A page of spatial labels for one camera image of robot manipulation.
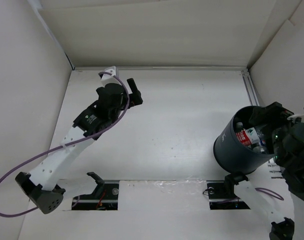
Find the clear bottle blue white label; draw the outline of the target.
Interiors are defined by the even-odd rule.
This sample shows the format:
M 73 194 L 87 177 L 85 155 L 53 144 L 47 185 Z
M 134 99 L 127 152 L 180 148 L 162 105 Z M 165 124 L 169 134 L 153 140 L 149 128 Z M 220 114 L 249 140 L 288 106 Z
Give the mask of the clear bottle blue white label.
M 238 133 L 238 132 L 241 132 L 244 130 L 244 126 L 243 126 L 243 123 L 242 122 L 237 122 L 235 124 L 235 132 Z

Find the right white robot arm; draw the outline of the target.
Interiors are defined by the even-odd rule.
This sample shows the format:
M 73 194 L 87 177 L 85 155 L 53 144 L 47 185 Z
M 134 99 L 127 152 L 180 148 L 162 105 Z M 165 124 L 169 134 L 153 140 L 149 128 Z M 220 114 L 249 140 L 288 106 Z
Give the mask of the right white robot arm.
M 240 109 L 215 140 L 213 153 L 227 171 L 223 191 L 245 202 L 268 224 L 271 240 L 304 240 L 304 113 L 274 102 Z M 294 217 L 288 218 L 255 189 L 248 175 L 269 159 L 280 167 Z

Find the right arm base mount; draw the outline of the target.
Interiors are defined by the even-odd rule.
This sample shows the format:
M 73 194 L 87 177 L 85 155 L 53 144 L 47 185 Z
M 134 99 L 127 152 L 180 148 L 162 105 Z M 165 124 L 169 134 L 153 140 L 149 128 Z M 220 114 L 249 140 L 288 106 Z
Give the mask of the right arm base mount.
M 234 193 L 229 192 L 223 180 L 206 182 L 203 194 L 208 196 L 210 210 L 249 210 L 249 206 Z

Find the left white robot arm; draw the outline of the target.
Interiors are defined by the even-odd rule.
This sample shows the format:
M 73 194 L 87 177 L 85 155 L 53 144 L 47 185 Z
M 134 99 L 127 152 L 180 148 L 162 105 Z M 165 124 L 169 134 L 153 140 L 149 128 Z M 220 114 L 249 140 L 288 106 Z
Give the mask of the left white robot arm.
M 79 179 L 64 179 L 63 175 L 87 147 L 116 125 L 127 109 L 142 104 L 134 79 L 127 79 L 127 83 L 131 93 L 121 83 L 97 88 L 98 99 L 76 117 L 58 149 L 31 171 L 16 176 L 17 184 L 42 213 L 53 212 L 70 198 L 99 198 L 103 194 L 105 182 L 94 172 Z

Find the clear bottle red cap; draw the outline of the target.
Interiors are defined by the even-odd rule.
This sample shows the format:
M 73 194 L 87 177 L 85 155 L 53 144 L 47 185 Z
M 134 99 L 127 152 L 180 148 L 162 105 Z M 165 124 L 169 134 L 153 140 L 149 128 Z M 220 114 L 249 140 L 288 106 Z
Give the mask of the clear bottle red cap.
M 251 145 L 266 146 L 265 135 L 258 127 L 243 129 L 236 133 L 236 137 L 246 147 Z

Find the clear bottle black cap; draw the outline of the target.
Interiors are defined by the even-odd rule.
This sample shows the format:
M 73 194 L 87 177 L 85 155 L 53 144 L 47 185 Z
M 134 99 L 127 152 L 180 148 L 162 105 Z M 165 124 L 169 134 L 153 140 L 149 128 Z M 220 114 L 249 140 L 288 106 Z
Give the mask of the clear bottle black cap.
M 255 153 L 268 154 L 265 140 L 260 140 L 259 142 L 252 144 L 251 148 Z

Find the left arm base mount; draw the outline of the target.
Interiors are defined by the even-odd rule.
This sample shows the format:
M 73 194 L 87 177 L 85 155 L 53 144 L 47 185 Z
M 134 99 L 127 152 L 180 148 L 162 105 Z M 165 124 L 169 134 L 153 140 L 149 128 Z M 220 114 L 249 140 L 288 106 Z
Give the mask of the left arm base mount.
M 116 211 L 118 209 L 119 180 L 108 180 L 98 196 L 92 194 L 74 197 L 73 211 Z

